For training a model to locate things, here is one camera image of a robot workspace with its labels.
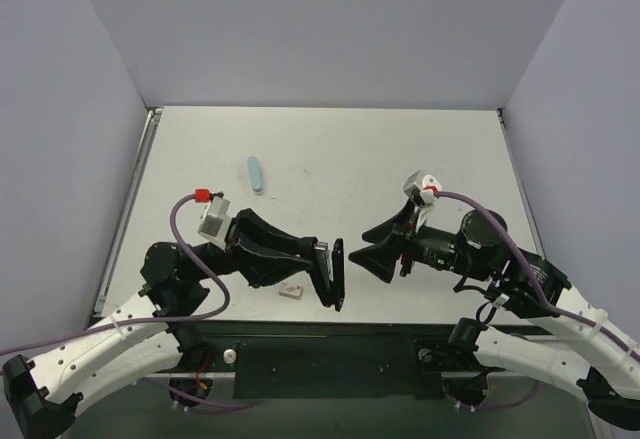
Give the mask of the black stapler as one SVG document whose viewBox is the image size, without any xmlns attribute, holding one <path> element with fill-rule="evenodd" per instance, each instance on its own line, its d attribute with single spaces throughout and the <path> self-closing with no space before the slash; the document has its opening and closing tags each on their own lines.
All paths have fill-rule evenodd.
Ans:
<svg viewBox="0 0 640 439">
<path fill-rule="evenodd" d="M 345 300 L 344 242 L 338 238 L 330 247 L 317 239 L 313 242 L 312 269 L 309 272 L 321 304 L 340 312 Z"/>
</svg>

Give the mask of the light blue white stapler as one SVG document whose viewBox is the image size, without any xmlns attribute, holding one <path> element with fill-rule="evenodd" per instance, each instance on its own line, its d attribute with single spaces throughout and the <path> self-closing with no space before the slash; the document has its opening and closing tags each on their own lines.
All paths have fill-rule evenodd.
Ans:
<svg viewBox="0 0 640 439">
<path fill-rule="evenodd" d="M 256 157 L 249 157 L 247 159 L 247 168 L 253 193 L 261 195 L 264 192 L 264 179 L 258 159 Z"/>
</svg>

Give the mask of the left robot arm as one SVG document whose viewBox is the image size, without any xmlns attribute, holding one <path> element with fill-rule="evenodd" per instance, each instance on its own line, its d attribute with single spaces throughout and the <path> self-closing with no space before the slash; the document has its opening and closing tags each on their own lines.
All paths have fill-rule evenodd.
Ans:
<svg viewBox="0 0 640 439">
<path fill-rule="evenodd" d="M 95 402 L 149 374 L 200 367 L 210 348 L 195 322 L 224 313 L 231 293 L 225 275 L 240 274 L 254 289 L 309 275 L 321 303 L 339 306 L 343 280 L 327 263 L 329 251 L 313 236 L 296 237 L 253 210 L 235 216 L 216 197 L 198 226 L 204 243 L 190 246 L 170 214 L 171 242 L 145 254 L 143 286 L 109 316 L 76 335 L 8 352 L 3 365 L 6 401 L 25 438 L 57 438 Z"/>
</svg>

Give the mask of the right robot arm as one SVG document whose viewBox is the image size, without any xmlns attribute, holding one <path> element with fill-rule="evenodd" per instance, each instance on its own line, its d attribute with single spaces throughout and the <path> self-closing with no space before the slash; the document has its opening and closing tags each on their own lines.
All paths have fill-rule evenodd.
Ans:
<svg viewBox="0 0 640 439">
<path fill-rule="evenodd" d="M 409 274 L 416 263 L 460 276 L 457 292 L 467 290 L 468 280 L 483 282 L 484 287 L 471 288 L 493 308 L 544 329 L 565 347 L 534 344 L 478 317 L 462 318 L 446 345 L 453 365 L 478 362 L 526 375 L 573 395 L 617 428 L 638 430 L 638 341 L 615 326 L 606 310 L 590 304 L 551 262 L 519 248 L 499 214 L 465 196 L 456 198 L 471 208 L 457 232 L 424 225 L 422 208 L 407 202 L 363 233 L 368 245 L 350 253 L 350 261 L 385 283 Z"/>
</svg>

